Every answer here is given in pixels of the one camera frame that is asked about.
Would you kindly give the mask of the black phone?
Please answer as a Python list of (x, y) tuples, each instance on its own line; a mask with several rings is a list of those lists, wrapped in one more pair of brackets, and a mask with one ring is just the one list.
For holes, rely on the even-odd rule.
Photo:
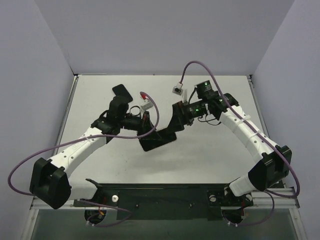
[(115, 96), (120, 96), (126, 98), (128, 103), (131, 103), (133, 101), (133, 97), (127, 90), (127, 88), (123, 84), (118, 84), (112, 88), (113, 93)]
[[(155, 136), (159, 136), (159, 135), (157, 134), (157, 131), (153, 131), (151, 134), (149, 134), (149, 135), (147, 135), (147, 136), (149, 136), (149, 137), (155, 137)], [(169, 144), (169, 143), (171, 143), (171, 142), (174, 142), (174, 141), (176, 141), (176, 140), (177, 140), (177, 135), (176, 135), (176, 133), (175, 133), (175, 140), (162, 140), (162, 143), (161, 143), (161, 145), (160, 145), (159, 147), (164, 146), (164, 145), (166, 145), (166, 144)]]

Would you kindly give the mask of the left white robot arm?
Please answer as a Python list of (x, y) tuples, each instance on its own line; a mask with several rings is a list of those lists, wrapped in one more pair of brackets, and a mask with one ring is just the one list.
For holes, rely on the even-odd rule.
[(85, 199), (97, 206), (103, 200), (100, 185), (86, 179), (83, 183), (69, 181), (76, 168), (96, 150), (112, 139), (120, 138), (121, 129), (136, 131), (135, 138), (142, 139), (155, 132), (155, 127), (142, 129), (149, 115), (142, 117), (128, 113), (129, 104), (123, 96), (115, 96), (105, 110), (85, 131), (81, 138), (64, 143), (64, 150), (49, 159), (40, 158), (32, 170), (29, 191), (53, 209), (59, 209), (69, 200)]

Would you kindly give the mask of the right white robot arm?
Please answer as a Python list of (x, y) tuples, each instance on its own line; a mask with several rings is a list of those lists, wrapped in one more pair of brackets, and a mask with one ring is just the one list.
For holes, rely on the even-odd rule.
[(220, 96), (209, 81), (197, 84), (194, 90), (199, 100), (173, 104), (172, 118), (162, 132), (164, 135), (174, 134), (192, 125), (198, 117), (213, 115), (236, 135), (255, 165), (247, 174), (226, 186), (223, 192), (226, 203), (234, 205), (243, 195), (255, 190), (263, 192), (289, 174), (292, 151), (286, 145), (279, 146), (257, 129), (232, 95)]

